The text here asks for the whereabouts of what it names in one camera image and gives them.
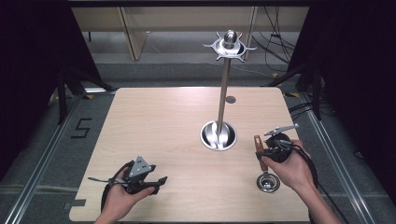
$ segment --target human hand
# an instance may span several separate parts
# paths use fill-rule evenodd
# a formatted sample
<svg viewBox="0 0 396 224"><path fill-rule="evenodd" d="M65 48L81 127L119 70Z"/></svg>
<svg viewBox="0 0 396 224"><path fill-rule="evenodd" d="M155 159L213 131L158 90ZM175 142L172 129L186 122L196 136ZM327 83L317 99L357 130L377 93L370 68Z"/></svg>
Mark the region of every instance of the human hand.
<svg viewBox="0 0 396 224"><path fill-rule="evenodd" d="M122 178L128 168L120 172L118 178ZM95 224L114 223L125 217L132 207L140 200L149 196L155 188L143 189L136 194L129 194L122 185L115 184L107 194L106 203L101 215L96 219Z"/></svg>
<svg viewBox="0 0 396 224"><path fill-rule="evenodd" d="M291 143L304 150L302 141L291 140ZM264 156L262 157L262 161L277 174L286 186L294 190L314 186L314 181L308 165L296 151L292 151L288 159L282 163L275 162Z"/></svg>

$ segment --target metal rod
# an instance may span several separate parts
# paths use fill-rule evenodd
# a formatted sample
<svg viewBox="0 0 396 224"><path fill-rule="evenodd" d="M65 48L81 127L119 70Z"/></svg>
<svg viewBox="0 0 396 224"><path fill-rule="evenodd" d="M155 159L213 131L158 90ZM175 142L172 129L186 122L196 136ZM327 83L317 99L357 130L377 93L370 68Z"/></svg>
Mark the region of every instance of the metal rod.
<svg viewBox="0 0 396 224"><path fill-rule="evenodd" d="M218 139L221 134L221 129L223 125L224 106L225 106L225 98L227 97L228 76L230 75L230 66L231 66L231 59L224 58L223 76L221 80L221 94L220 94L220 103L219 103L218 128L216 132Z"/></svg>

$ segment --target floor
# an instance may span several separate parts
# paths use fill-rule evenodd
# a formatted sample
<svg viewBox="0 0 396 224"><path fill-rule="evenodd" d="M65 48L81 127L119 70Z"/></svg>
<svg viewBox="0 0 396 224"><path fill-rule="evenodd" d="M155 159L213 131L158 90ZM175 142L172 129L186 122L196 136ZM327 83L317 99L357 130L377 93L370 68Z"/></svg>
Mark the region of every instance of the floor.
<svg viewBox="0 0 396 224"><path fill-rule="evenodd" d="M131 60L122 33L92 33L92 42L89 42L87 33L84 36L104 82L112 86L220 84L217 74L221 74L222 60L216 61L217 54L203 47L217 39L214 33L148 33L143 53L136 62ZM255 33L254 36L267 46L265 37L270 38L270 33ZM292 45L298 33L285 33L282 37ZM274 80L274 76L285 73L286 63L266 53L256 42L251 47L257 49L248 53L244 63L233 60L230 85L264 86ZM286 60L289 57L277 44L269 44L268 48ZM298 77L279 86L285 95L299 93L298 97L285 97L289 108L310 101L309 91L295 90ZM72 223L68 212L114 92L92 95L76 99L69 92L70 115L61 126L57 124L56 96L49 101L47 114L37 127L31 144L21 152L0 183L1 220L7 220L10 214L17 219L15 223ZM340 218L345 216L348 223L396 223L396 207L364 159L354 154L356 148L338 121L336 112L324 102L320 109L322 120L319 121L312 111L305 110L306 107L302 107L290 115L301 126L297 133L310 148L319 181L329 193L326 195L322 189L322 195L334 213ZM89 127L88 137L82 137L77 127Z"/></svg>

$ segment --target round metal base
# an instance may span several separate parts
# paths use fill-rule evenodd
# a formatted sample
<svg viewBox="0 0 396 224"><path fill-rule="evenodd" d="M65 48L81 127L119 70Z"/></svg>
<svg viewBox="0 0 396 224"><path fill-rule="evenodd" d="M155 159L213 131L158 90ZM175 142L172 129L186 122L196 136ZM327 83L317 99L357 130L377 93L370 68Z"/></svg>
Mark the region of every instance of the round metal base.
<svg viewBox="0 0 396 224"><path fill-rule="evenodd" d="M212 150L227 150L236 143L236 131L230 124L223 122L221 133L217 135L218 122L209 121L201 130L201 141Z"/></svg>
<svg viewBox="0 0 396 224"><path fill-rule="evenodd" d="M279 189L279 186L280 180L276 175L262 174L257 177L257 187L264 192L275 192Z"/></svg>

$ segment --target wooden table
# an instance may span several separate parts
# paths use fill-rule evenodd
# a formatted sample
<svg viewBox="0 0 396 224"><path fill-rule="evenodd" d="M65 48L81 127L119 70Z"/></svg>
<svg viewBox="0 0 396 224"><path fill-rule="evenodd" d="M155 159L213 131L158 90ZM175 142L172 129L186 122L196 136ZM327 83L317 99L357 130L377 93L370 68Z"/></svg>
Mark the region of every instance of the wooden table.
<svg viewBox="0 0 396 224"><path fill-rule="evenodd" d="M168 180L124 221L307 221L307 208L293 190L281 184L275 193L265 193L256 186L262 171L253 136L292 125L281 91L230 87L227 93L236 102L226 105L224 121L235 127L237 142L213 151L201 142L200 131L218 118L220 88L118 90L76 196L85 206L72 207L70 218L93 221L100 214L105 183L88 177L108 179L141 155L157 165L147 181L166 175ZM285 133L298 138L294 130Z"/></svg>

